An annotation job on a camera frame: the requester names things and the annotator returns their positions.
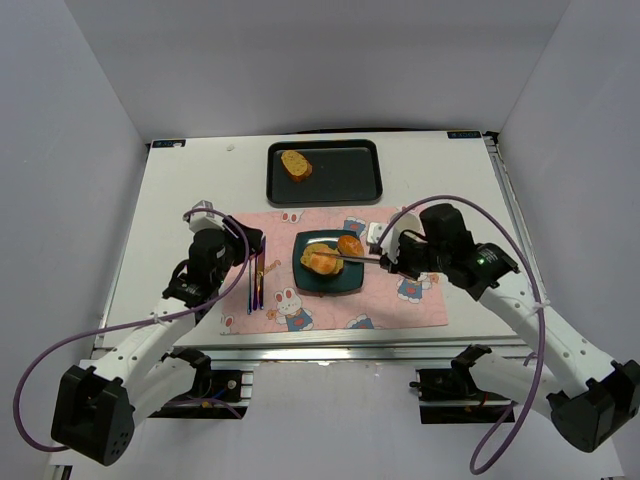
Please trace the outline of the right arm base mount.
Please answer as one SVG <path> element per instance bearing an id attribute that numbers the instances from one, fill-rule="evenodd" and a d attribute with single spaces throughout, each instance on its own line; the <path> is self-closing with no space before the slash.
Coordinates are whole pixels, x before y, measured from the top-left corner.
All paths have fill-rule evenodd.
<path id="1" fill-rule="evenodd" d="M 492 350 L 485 345 L 470 345 L 447 368 L 416 371 L 409 389 L 417 394 L 423 425 L 492 424 L 506 415 L 514 421 L 506 398 L 480 390 L 471 378 L 471 367 Z"/>

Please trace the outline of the toast slice with crust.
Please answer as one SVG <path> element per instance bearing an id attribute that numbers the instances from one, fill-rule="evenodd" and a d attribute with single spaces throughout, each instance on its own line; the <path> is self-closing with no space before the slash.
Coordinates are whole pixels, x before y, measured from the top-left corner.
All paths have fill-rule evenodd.
<path id="1" fill-rule="evenodd" d="M 338 253 L 338 251 L 337 251 L 336 249 L 333 249 L 333 248 L 329 247 L 328 245 L 326 245 L 326 244 L 324 244 L 324 243 L 313 243 L 313 244 L 309 244 L 308 246 L 306 246 L 306 247 L 305 247 L 305 249 L 304 249 L 304 251 L 303 251 L 303 253 L 302 253 L 302 255 L 301 255 L 301 258 L 300 258 L 300 263 L 301 263 L 301 265 L 302 265 L 304 268 L 306 268 L 307 270 L 309 270 L 310 272 L 315 273 L 315 272 L 313 272 L 311 269 L 309 269 L 309 268 L 308 268 L 308 260 L 309 260 L 309 257 L 310 257 L 310 255 L 311 255 L 312 253 L 314 253 L 314 252 L 322 252 L 322 251 L 324 251 L 324 252 L 327 252 L 327 251 L 328 251 L 328 252 L 332 252 L 332 253 Z M 342 272 L 342 270 L 343 270 L 343 268 L 344 268 L 344 262 L 343 262 L 343 260 L 341 260 L 341 264 L 342 264 L 342 269 L 341 269 L 341 271 L 340 271 L 339 273 L 335 274 L 335 275 L 338 275 L 338 274 L 340 274 L 340 273 Z"/>

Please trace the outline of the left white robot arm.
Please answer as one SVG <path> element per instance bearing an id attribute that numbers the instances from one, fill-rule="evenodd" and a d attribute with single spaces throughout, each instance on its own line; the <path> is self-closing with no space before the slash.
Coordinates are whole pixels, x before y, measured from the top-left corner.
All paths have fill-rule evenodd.
<path id="1" fill-rule="evenodd" d="M 188 256 L 174 268 L 150 324 L 61 378 L 51 436 L 103 466 L 116 462 L 135 428 L 167 402 L 210 389 L 210 358 L 176 343 L 229 292 L 229 272 L 263 250 L 263 232 L 232 217 L 197 213 L 187 222 L 193 233 Z"/>

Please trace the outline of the metal food tongs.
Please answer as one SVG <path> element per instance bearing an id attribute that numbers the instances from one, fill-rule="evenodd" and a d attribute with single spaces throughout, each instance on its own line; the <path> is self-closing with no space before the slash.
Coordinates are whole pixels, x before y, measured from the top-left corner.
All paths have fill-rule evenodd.
<path id="1" fill-rule="evenodd" d="M 325 256 L 325 257 L 341 259 L 345 262 L 352 262 L 352 263 L 369 263 L 369 264 L 380 265 L 382 261 L 381 257 L 343 255 L 340 253 L 332 253 L 328 251 L 315 252 L 315 254 L 320 256 Z"/>

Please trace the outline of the round bun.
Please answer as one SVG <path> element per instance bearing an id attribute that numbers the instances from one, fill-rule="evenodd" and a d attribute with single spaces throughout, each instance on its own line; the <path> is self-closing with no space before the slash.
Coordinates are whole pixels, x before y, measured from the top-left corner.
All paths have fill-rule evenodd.
<path id="1" fill-rule="evenodd" d="M 309 257 L 308 268 L 319 275 L 331 276 L 341 271 L 342 264 L 337 257 L 325 252 L 314 252 Z"/>
<path id="2" fill-rule="evenodd" d="M 363 257 L 364 247 L 359 238 L 351 235 L 342 235 L 338 238 L 337 248 L 341 255 Z"/>

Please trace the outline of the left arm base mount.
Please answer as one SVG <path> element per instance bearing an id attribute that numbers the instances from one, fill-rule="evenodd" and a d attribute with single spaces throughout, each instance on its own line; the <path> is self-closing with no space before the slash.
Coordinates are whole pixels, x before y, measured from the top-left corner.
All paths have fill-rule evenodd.
<path id="1" fill-rule="evenodd" d="M 166 402 L 150 418 L 241 420 L 244 418 L 252 393 L 253 372 L 230 369 L 212 364 L 204 352 L 179 347 L 161 357 L 178 366 L 189 366 L 195 372 L 192 387 Z"/>

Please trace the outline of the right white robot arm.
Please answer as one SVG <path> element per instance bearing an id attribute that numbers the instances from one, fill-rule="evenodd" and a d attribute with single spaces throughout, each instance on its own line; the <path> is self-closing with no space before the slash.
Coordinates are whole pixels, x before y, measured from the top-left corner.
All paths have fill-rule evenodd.
<path id="1" fill-rule="evenodd" d="M 639 412 L 639 365 L 616 361 L 543 303 L 525 265 L 493 243 L 476 242 L 461 212 L 443 203 L 423 210 L 421 227 L 394 216 L 367 231 L 370 251 L 390 273 L 416 279 L 440 273 L 505 322 L 537 355 L 533 368 L 484 345 L 451 362 L 467 393 L 496 393 L 548 418 L 573 447 L 595 451 Z"/>

